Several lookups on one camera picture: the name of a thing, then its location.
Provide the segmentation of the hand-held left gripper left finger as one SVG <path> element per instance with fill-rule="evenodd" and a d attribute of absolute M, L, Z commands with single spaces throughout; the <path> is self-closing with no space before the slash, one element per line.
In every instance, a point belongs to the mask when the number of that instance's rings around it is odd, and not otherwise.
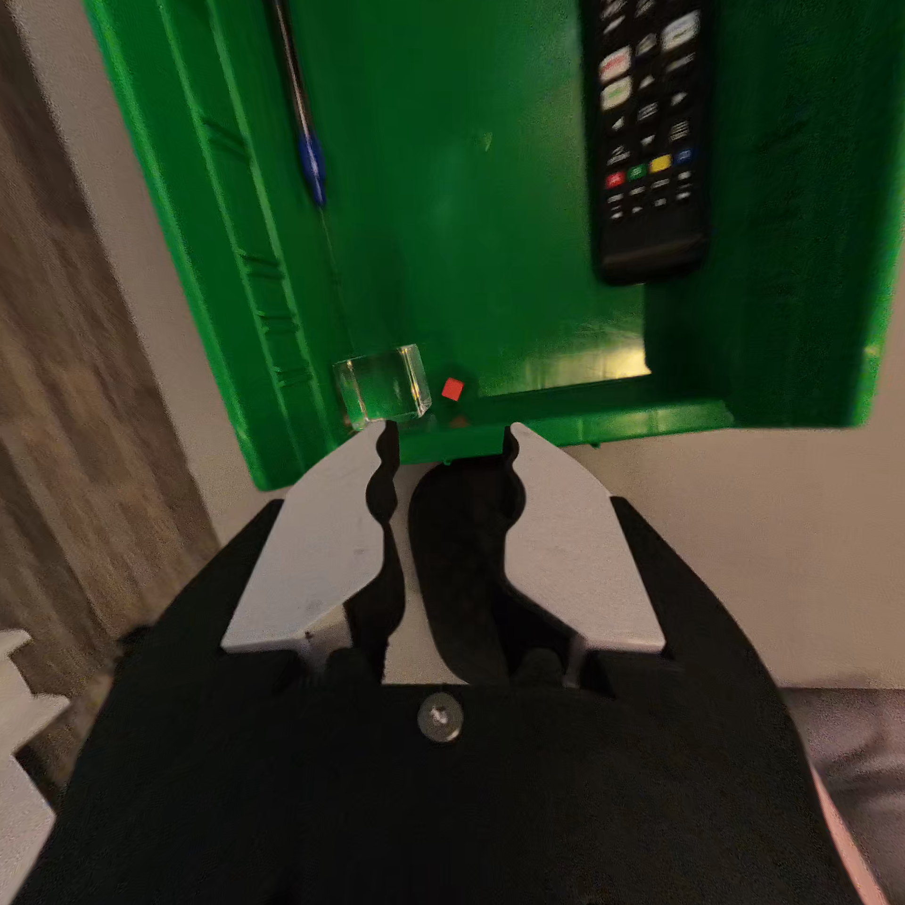
<path fill-rule="evenodd" d="M 222 637 L 228 652 L 353 645 L 346 605 L 387 564 L 398 429 L 377 421 L 288 489 Z"/>

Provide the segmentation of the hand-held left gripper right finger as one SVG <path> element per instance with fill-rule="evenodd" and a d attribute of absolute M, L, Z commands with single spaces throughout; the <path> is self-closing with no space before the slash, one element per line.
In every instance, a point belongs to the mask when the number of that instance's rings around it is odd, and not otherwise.
<path fill-rule="evenodd" d="M 666 648 L 613 495 L 567 452 L 514 423 L 511 468 L 522 492 L 503 573 L 543 617 L 565 630 L 565 678 L 592 652 L 661 655 Z"/>

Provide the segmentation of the green plastic bin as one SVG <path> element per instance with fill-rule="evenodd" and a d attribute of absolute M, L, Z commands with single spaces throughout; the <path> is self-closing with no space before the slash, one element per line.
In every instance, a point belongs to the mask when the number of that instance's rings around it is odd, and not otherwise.
<path fill-rule="evenodd" d="M 85 2 L 251 477 L 351 435 L 332 366 L 417 345 L 404 462 L 871 412 L 903 236 L 903 2 L 715 2 L 710 237 L 593 264 L 580 2 L 288 2 L 314 206 L 270 2 Z M 458 402 L 441 397 L 464 382 Z"/>

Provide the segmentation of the grey desk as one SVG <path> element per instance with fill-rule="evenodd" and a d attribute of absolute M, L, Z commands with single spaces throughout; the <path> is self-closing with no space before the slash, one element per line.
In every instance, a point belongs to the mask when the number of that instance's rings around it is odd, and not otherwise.
<path fill-rule="evenodd" d="M 221 543 L 279 492 L 245 467 L 82 2 L 10 2 Z M 782 685 L 903 687 L 903 264 L 869 423 L 568 450 L 728 606 Z"/>

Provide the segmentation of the clear plastic cube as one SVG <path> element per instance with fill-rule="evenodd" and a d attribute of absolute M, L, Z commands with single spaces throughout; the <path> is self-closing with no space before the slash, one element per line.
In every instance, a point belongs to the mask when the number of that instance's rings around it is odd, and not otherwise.
<path fill-rule="evenodd" d="M 414 344 L 347 357 L 332 371 L 347 421 L 356 432 L 377 421 L 418 420 L 433 404 L 423 359 Z"/>

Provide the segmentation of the blue pen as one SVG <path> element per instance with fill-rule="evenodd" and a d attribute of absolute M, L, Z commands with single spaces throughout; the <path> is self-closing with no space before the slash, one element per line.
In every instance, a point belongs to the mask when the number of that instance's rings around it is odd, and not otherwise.
<path fill-rule="evenodd" d="M 289 3 L 271 1 L 269 4 L 276 28 L 288 102 L 295 122 L 301 172 L 314 206 L 323 212 L 327 205 L 326 172 L 321 143 L 314 127 L 311 105 L 296 49 Z"/>

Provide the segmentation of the black remote control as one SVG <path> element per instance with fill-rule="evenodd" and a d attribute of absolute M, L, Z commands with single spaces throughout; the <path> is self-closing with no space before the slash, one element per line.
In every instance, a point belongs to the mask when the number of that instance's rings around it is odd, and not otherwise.
<path fill-rule="evenodd" d="M 716 3 L 579 4 L 593 264 L 613 286 L 700 266 Z"/>

